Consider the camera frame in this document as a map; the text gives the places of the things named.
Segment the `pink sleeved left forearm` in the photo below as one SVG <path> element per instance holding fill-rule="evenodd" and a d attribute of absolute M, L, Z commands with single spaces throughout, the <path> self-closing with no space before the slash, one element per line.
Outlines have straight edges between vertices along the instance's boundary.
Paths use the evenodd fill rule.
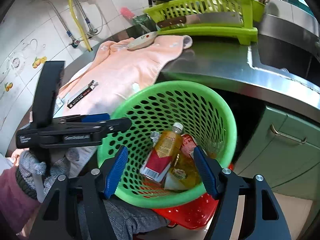
<path fill-rule="evenodd" d="M 40 206 L 37 198 L 33 199 L 22 191 L 16 181 L 18 167 L 13 166 L 1 174 L 1 219 L 14 235 L 20 233 Z"/>

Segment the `grey gloved left hand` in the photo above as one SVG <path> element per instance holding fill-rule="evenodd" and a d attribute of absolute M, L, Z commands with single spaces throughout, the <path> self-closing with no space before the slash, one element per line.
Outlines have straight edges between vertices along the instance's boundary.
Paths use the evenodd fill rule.
<path fill-rule="evenodd" d="M 43 202 L 50 188 L 60 175 L 70 176 L 71 164 L 79 161 L 76 148 L 58 152 L 61 158 L 46 165 L 40 162 L 33 152 L 27 150 L 20 155 L 16 171 L 16 181 L 22 191 L 32 199 Z"/>

